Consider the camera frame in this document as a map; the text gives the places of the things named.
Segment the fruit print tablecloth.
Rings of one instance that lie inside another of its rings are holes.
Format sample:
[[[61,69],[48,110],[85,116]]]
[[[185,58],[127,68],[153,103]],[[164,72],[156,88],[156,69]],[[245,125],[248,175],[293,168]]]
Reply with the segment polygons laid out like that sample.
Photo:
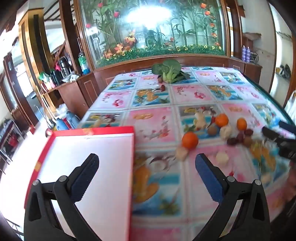
[[[133,126],[135,131],[131,240],[192,240],[217,208],[195,158],[239,182],[257,179],[269,216],[283,210],[290,165],[266,140],[287,113],[238,70],[184,67],[188,79],[161,83],[151,70],[117,75],[79,123],[80,128]]]

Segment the dark red jujube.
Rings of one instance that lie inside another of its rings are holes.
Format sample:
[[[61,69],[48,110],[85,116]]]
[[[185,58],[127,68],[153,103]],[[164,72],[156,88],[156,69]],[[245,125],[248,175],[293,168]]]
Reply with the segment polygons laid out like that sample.
[[[244,135],[245,136],[252,136],[253,135],[253,130],[252,129],[246,129],[244,131]]]

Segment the brown kiwi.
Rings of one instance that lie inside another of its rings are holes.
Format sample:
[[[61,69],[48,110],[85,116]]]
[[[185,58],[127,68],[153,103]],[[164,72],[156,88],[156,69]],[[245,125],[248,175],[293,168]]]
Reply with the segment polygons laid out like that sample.
[[[218,128],[216,125],[210,125],[207,129],[207,133],[209,136],[216,136],[218,133]]]

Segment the decorative flower glass panel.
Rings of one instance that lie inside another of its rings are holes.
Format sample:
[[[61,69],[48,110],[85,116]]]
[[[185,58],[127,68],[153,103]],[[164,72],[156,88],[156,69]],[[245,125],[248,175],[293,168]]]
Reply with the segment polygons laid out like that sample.
[[[169,54],[224,55],[220,1],[79,1],[95,68]]]

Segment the wooden sideboard cabinet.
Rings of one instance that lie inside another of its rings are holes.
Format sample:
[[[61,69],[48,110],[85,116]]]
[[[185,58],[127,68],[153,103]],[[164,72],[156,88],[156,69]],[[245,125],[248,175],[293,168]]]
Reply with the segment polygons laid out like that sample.
[[[69,111],[83,118],[90,106],[100,94],[100,89],[93,72],[82,75],[73,82],[64,83],[53,90],[42,94],[50,94],[57,90]]]

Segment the purple spray bottles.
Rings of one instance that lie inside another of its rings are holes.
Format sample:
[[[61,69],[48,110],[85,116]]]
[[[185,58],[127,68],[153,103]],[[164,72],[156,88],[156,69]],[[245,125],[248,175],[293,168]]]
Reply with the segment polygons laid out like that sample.
[[[244,62],[249,63],[250,62],[250,55],[251,55],[251,51],[249,47],[245,47],[243,45],[242,50],[241,50],[241,60]]]

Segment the beige ginger block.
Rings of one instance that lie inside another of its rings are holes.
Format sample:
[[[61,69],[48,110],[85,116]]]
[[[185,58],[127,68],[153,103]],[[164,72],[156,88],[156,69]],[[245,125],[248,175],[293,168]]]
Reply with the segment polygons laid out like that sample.
[[[176,151],[175,151],[175,158],[178,160],[178,161],[185,161],[187,156],[189,154],[189,150],[182,147],[182,146],[178,146],[176,148]]]

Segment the brown longan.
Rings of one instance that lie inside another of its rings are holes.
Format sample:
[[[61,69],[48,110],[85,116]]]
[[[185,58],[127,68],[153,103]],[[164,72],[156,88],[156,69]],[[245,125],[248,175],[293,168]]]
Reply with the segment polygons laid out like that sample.
[[[243,139],[243,145],[247,148],[249,148],[253,143],[253,140],[250,136],[245,136]]]

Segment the green water bottle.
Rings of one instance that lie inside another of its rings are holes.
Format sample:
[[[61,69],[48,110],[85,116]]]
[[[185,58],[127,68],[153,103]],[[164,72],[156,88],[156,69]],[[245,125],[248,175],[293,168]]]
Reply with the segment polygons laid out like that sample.
[[[79,64],[80,64],[80,67],[81,67],[81,70],[82,70],[82,73],[84,75],[90,73],[90,69],[88,67],[88,63],[87,63],[87,60],[86,60],[86,57],[85,57],[85,54],[84,52],[80,52],[78,54],[78,61],[79,61]]]

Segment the orange mandarin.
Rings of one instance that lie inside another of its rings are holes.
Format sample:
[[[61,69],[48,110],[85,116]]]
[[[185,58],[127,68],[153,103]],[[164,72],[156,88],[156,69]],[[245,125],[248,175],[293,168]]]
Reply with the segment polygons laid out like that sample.
[[[247,121],[244,118],[239,118],[236,126],[239,131],[245,131],[247,129]]]
[[[195,149],[198,143],[199,143],[199,138],[194,132],[185,133],[181,140],[182,147],[188,150]]]
[[[229,123],[229,119],[228,116],[224,113],[221,113],[219,115],[216,116],[215,118],[215,124],[221,128],[223,126],[227,126]]]

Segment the green bok choy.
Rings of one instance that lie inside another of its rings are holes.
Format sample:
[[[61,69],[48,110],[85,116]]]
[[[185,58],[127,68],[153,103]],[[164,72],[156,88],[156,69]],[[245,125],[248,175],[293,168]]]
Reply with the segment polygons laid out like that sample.
[[[163,63],[152,66],[152,73],[158,75],[166,83],[175,83],[184,79],[190,79],[190,75],[182,71],[181,64],[175,59],[168,59]]]

